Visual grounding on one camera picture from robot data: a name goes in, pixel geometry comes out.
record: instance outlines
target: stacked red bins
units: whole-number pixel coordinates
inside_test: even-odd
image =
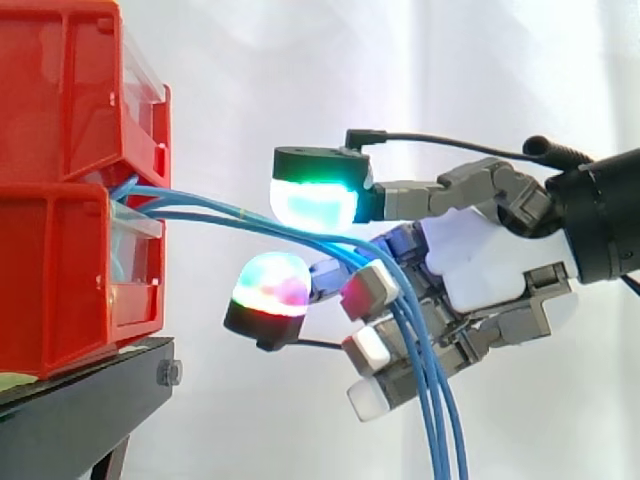
[[[162,328],[169,90],[107,0],[0,0],[0,372],[48,376]],[[130,198],[129,205],[143,199]]]

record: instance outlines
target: robotic hand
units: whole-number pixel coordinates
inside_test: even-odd
[[[388,140],[427,141],[490,156],[454,168],[436,182],[374,183],[362,147]],[[571,279],[589,284],[622,277],[640,295],[640,286],[626,277],[640,268],[640,150],[592,162],[532,137],[523,151],[512,154],[427,135],[349,131],[338,149],[277,148],[271,205],[282,223],[298,227],[286,230],[298,239],[304,236],[300,229],[410,222],[372,243],[409,279],[434,353],[452,376],[481,361],[491,348],[549,336],[576,307]],[[543,186],[502,158],[562,173]],[[323,251],[332,254],[332,242],[342,237],[322,238],[328,242]],[[350,262],[351,268],[361,265],[362,257],[371,258],[365,251],[356,253],[358,262]],[[302,344],[298,334],[307,303],[340,295],[349,318],[364,322],[342,342],[363,377],[348,391],[359,418],[376,418],[416,396],[415,365],[404,341],[416,332],[401,332],[394,321],[389,306],[399,288],[379,259],[357,271],[328,259],[309,272],[301,261],[267,260],[268,269],[256,260],[245,267],[246,275],[243,270],[225,318],[228,329],[256,339],[264,350]],[[255,279],[267,271],[268,281],[255,288]],[[421,324],[411,326],[420,330],[416,338],[426,340]]]
[[[546,188],[497,158],[455,168],[437,183],[375,185],[384,192],[384,220],[412,222],[371,241],[410,279],[448,376],[491,348],[551,335],[577,306],[570,279],[587,284],[640,268],[640,150],[583,159]],[[363,376],[348,392],[360,419],[415,397],[398,326],[375,301],[385,295],[375,272],[349,272],[333,259],[310,272],[312,303],[341,295],[349,317],[365,322],[342,343]]]

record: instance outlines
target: led light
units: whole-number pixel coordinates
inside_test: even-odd
[[[287,253],[265,253],[245,265],[233,290],[243,307],[285,317],[304,317],[311,275],[305,262]]]
[[[271,181],[271,208],[283,224],[309,232],[341,232],[356,216],[358,194],[335,183]]]

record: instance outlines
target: white fabric background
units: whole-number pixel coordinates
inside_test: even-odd
[[[541,133],[597,157],[638,145],[632,1],[121,4],[173,89],[174,186],[264,214],[273,147],[338,145],[348,127],[511,149]],[[383,180],[431,179],[478,158],[409,145],[371,153]],[[343,355],[267,355],[223,330],[253,255],[317,256],[211,226],[172,224],[169,235],[164,333],[176,336],[184,382],[135,432],[126,480],[430,478],[415,403],[361,425],[344,394],[357,377]],[[471,478],[640,478],[640,300],[613,283],[579,291],[580,312],[562,331],[494,352],[452,381]],[[305,325],[335,340],[350,329],[335,304]]]

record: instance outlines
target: cable connector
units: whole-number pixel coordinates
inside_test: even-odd
[[[575,170],[580,165],[593,163],[588,155],[573,148],[551,142],[542,135],[528,138],[522,145],[522,153],[536,157],[536,163],[563,172]]]
[[[344,146],[349,150],[362,150],[366,145],[376,145],[387,141],[387,132],[385,130],[347,130],[347,136],[344,140]]]
[[[354,273],[340,290],[340,304],[351,320],[365,322],[380,315],[400,293],[382,260],[376,259]]]

